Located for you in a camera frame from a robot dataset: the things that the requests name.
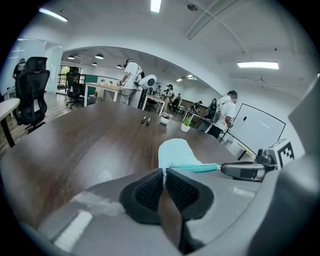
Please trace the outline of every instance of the black pants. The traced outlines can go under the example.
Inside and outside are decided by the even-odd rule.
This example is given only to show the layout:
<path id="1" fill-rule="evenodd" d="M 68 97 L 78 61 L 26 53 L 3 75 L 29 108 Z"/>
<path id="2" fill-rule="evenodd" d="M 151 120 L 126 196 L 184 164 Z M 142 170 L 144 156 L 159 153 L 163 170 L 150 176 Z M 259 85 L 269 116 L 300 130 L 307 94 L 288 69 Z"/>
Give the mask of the black pants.
<path id="1" fill-rule="evenodd" d="M 213 137 L 215 137 L 216 139 L 218 139 L 219 134 L 222 132 L 222 130 L 216 126 L 212 126 L 210 128 L 210 130 L 208 131 L 208 134 L 212 135 Z"/>

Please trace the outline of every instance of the black mesh chair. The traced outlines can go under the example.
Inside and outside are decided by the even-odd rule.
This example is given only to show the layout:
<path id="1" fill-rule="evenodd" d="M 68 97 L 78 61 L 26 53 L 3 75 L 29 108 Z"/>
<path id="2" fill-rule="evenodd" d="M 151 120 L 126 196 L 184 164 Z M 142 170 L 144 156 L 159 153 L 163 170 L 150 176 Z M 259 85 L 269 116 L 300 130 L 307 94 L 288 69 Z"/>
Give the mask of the black mesh chair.
<path id="1" fill-rule="evenodd" d="M 15 118 L 18 125 L 29 125 L 33 130 L 42 126 L 45 118 L 47 104 L 44 99 L 46 85 L 50 71 L 46 70 L 46 57 L 30 57 L 15 81 L 16 97 L 20 99 L 18 113 Z M 35 101 L 39 110 L 35 111 Z"/>
<path id="2" fill-rule="evenodd" d="M 72 109 L 74 104 L 81 104 L 84 106 L 85 85 L 80 83 L 80 76 L 81 74 L 79 73 L 79 68 L 77 67 L 72 67 L 70 72 L 66 73 L 66 80 L 68 82 L 67 95 L 72 99 L 66 103 L 66 106 L 72 103 L 69 107 L 70 109 Z"/>

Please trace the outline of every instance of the hair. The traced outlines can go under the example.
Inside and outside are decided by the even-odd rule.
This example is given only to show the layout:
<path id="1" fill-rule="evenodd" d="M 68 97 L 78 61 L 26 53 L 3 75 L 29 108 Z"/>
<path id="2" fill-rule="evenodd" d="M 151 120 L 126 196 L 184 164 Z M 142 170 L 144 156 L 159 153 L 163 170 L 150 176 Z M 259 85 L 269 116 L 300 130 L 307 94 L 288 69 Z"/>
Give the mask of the hair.
<path id="1" fill-rule="evenodd" d="M 236 99 L 238 98 L 238 93 L 235 90 L 229 91 L 228 95 L 234 95 Z"/>

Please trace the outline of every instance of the teal handle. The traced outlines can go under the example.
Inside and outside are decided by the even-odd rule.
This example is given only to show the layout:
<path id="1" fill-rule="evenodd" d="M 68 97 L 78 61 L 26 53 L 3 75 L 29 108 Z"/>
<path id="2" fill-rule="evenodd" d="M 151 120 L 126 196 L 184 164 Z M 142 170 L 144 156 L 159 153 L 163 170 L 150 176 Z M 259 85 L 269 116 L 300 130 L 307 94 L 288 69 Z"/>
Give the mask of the teal handle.
<path id="1" fill-rule="evenodd" d="M 219 165 L 217 163 L 193 165 L 193 164 L 181 164 L 181 165 L 170 165 L 170 168 L 179 169 L 182 171 L 189 171 L 192 173 L 209 173 L 218 170 Z"/>

